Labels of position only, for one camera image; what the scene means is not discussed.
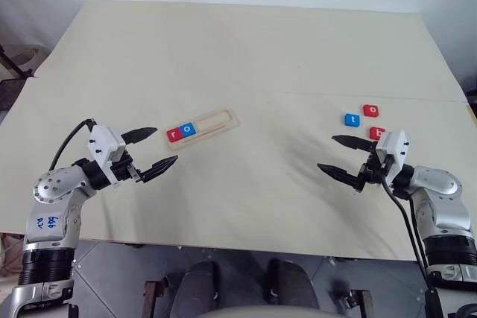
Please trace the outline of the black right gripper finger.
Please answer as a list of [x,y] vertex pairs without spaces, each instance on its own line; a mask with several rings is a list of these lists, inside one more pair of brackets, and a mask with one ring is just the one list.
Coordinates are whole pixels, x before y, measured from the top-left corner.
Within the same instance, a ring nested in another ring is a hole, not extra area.
[[351,186],[354,189],[358,188],[358,185],[359,185],[358,177],[347,173],[347,171],[345,171],[344,169],[338,168],[334,165],[326,165],[321,163],[317,163],[317,166],[320,170],[322,170],[329,177],[332,177],[334,180],[337,180],[343,184]]
[[376,141],[370,141],[356,136],[334,135],[332,136],[332,139],[345,147],[354,150],[363,150],[366,152],[372,152],[373,150],[375,150],[377,145]]

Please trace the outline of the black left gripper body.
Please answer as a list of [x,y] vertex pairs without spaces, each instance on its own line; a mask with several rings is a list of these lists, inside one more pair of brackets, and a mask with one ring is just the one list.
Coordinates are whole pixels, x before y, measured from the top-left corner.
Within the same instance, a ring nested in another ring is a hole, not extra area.
[[110,170],[113,175],[113,179],[110,180],[111,185],[118,185],[121,181],[129,179],[132,179],[134,182],[142,181],[140,170],[134,167],[133,158],[126,150],[117,162],[111,164]]

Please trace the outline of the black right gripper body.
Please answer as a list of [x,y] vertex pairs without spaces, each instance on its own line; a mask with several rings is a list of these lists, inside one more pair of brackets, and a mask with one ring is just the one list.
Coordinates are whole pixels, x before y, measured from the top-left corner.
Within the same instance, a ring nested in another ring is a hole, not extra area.
[[385,158],[381,160],[376,152],[372,152],[368,156],[367,161],[361,166],[355,190],[357,190],[357,192],[362,192],[367,183],[382,184],[389,174],[391,166],[392,155],[387,154]]

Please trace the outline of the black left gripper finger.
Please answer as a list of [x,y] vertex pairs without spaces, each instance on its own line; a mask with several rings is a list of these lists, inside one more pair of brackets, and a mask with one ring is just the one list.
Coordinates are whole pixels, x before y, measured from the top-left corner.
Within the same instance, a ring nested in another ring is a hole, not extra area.
[[121,137],[126,145],[136,144],[153,135],[156,131],[156,127],[143,127],[123,133]]
[[175,155],[154,163],[150,169],[141,172],[141,174],[139,175],[140,180],[143,183],[146,183],[164,174],[177,161],[177,159],[178,156]]

